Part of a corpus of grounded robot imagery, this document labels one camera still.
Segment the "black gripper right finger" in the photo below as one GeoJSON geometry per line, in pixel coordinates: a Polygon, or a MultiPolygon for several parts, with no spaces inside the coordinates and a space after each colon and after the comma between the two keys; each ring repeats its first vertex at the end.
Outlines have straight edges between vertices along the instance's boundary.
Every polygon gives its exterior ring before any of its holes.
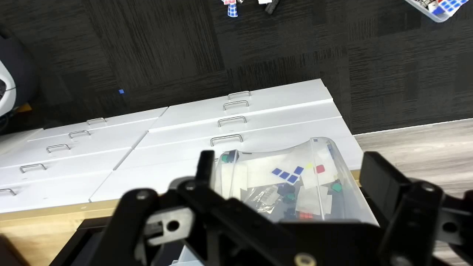
{"type": "Polygon", "coordinates": [[[427,180],[406,177],[381,154],[363,154],[360,189],[383,230],[383,266],[446,266],[434,256],[445,242],[468,266],[473,264],[473,191],[448,195],[427,180]]]}

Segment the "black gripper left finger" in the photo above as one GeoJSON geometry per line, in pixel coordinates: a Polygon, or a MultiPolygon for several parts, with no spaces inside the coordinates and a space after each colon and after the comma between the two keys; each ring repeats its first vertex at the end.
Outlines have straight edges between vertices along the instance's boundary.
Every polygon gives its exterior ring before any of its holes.
{"type": "Polygon", "coordinates": [[[193,177],[182,177],[158,195],[139,188],[118,201],[88,266],[152,266],[167,244],[186,244],[207,264],[210,188],[214,152],[202,151],[193,177]]]}

